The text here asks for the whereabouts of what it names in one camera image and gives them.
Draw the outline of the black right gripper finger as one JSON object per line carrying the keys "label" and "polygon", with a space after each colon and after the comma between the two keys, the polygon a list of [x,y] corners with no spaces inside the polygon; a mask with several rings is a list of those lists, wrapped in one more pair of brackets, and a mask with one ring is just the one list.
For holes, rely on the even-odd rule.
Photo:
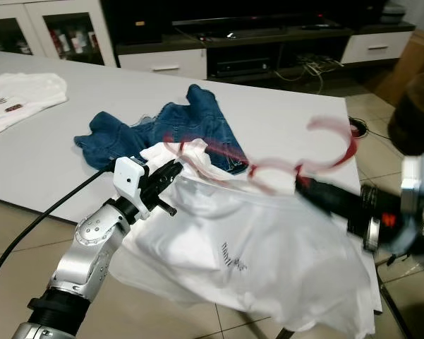
{"label": "black right gripper finger", "polygon": [[322,212],[339,216],[345,220],[353,219],[353,194],[350,191],[300,191],[300,196]]}
{"label": "black right gripper finger", "polygon": [[296,179],[296,193],[322,210],[358,210],[359,196],[310,177]]}

